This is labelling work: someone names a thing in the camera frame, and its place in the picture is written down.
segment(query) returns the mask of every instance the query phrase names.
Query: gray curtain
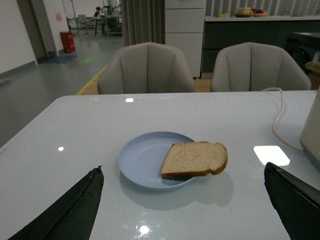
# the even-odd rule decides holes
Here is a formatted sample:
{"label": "gray curtain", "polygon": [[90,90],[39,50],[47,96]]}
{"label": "gray curtain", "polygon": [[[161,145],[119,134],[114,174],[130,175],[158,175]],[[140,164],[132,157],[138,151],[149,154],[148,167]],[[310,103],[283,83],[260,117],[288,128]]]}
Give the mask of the gray curtain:
{"label": "gray curtain", "polygon": [[122,0],[122,36],[125,46],[165,44],[165,1]]}

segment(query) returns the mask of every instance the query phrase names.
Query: wooden floor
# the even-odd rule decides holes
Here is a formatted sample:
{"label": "wooden floor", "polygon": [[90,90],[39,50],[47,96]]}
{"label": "wooden floor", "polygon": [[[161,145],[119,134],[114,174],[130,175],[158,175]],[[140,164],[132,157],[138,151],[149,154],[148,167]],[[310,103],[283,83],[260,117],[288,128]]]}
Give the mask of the wooden floor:
{"label": "wooden floor", "polygon": [[[97,95],[97,82],[99,76],[92,79],[78,95]],[[196,93],[209,93],[211,92],[212,73],[203,73],[201,78],[194,80],[194,91]]]}

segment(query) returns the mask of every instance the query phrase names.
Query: white table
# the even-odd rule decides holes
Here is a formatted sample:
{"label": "white table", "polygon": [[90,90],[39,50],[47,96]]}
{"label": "white table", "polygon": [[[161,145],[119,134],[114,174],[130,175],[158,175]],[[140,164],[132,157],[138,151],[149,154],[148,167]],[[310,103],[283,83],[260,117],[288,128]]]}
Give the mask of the white table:
{"label": "white table", "polygon": [[95,21],[94,36],[97,35],[98,22],[101,24],[101,33],[107,35],[107,32],[105,30],[105,26],[107,24],[106,18],[94,17],[94,18],[91,18],[90,21]]}
{"label": "white table", "polygon": [[[284,92],[278,132],[295,146],[315,95]],[[290,159],[284,169],[317,189],[320,174],[305,155],[272,134],[280,103],[279,92],[62,97],[0,149],[0,239],[19,231],[99,165],[105,180],[92,240],[289,239],[253,148],[280,146]],[[223,143],[226,169],[172,191],[136,186],[121,174],[118,155],[131,139],[156,131]],[[145,235],[142,226],[149,229]]]}

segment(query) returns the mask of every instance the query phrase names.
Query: gray chair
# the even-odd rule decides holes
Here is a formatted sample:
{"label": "gray chair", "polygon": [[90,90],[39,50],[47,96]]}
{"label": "gray chair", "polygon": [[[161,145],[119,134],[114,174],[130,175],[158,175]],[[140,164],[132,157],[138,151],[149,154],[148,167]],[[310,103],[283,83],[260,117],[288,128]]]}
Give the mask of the gray chair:
{"label": "gray chair", "polygon": [[222,49],[215,61],[212,92],[310,90],[311,81],[282,48],[245,42]]}
{"label": "gray chair", "polygon": [[80,29],[81,29],[82,26],[84,26],[86,28],[85,34],[88,34],[89,28],[95,28],[96,24],[93,21],[88,20],[86,15],[79,14],[78,15],[78,26],[79,26]]}
{"label": "gray chair", "polygon": [[145,42],[118,50],[97,82],[99,94],[189,93],[194,79],[180,49]]}

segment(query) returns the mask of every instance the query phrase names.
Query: kitchen counter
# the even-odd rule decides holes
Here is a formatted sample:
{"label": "kitchen counter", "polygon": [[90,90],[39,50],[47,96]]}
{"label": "kitchen counter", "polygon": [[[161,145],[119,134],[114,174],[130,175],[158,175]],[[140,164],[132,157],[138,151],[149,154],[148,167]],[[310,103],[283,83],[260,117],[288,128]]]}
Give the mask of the kitchen counter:
{"label": "kitchen counter", "polygon": [[264,21],[312,21],[319,20],[320,15],[307,15],[307,16],[261,16],[261,17],[217,17],[206,16],[205,22],[264,22]]}
{"label": "kitchen counter", "polygon": [[320,15],[204,18],[202,73],[212,73],[223,48],[254,42],[285,48],[291,33],[311,33],[320,29]]}

